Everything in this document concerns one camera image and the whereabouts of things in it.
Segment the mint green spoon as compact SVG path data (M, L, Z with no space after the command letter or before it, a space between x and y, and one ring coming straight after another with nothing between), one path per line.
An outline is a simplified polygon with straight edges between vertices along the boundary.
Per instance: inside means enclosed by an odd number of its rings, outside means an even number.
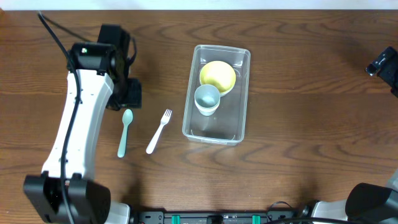
M127 146L127 133L128 133L128 128L129 125L132 123L134 119L134 115L132 110L127 109L122 117L122 122L123 122L123 132L121 135L121 140L119 143L119 147L118 147L118 157L122 158L124 157L125 153L126 153L126 146Z

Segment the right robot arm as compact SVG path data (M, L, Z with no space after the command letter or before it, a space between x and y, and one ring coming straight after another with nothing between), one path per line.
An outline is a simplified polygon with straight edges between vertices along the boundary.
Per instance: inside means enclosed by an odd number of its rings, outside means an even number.
M397 50L387 47L367 67L370 76L377 76L397 96ZM297 216L302 223L397 223L397 173L382 187L360 183L346 200L317 201L306 205Z

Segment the white cup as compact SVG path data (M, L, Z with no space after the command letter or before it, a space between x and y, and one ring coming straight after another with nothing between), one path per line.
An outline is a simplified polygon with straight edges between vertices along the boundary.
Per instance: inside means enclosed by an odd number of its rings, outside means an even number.
M200 105L196 105L197 109L199 110L200 114L203 116L211 116L215 113L215 111L218 109L219 105L215 105L211 108L205 108Z

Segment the white bowl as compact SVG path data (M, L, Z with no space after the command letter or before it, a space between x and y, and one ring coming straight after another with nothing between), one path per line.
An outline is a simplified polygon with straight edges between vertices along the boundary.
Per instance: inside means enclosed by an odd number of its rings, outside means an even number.
M220 92L220 97L227 95L234 88L234 86L235 86L235 83L232 84L227 90Z

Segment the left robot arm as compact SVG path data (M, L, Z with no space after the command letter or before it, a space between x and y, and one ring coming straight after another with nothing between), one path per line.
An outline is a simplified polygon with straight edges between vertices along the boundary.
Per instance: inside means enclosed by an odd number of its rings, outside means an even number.
M129 223L130 206L94 182L95 153L106 109L140 108L142 88L129 77L128 44L76 43L69 51L67 99L41 174L23 189L46 223Z

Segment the grey cup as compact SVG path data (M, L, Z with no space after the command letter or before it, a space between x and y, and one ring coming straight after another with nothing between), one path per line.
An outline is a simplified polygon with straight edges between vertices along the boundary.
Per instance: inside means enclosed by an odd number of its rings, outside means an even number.
M194 100L196 105L211 108L220 103L220 92L213 85L201 85L195 90Z

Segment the yellow bowl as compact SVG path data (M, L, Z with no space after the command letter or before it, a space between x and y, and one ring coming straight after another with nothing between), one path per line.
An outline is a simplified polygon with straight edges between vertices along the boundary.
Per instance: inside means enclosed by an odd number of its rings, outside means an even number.
M200 84L213 85L219 92L236 83L236 73L232 66L222 61L212 61L200 70Z

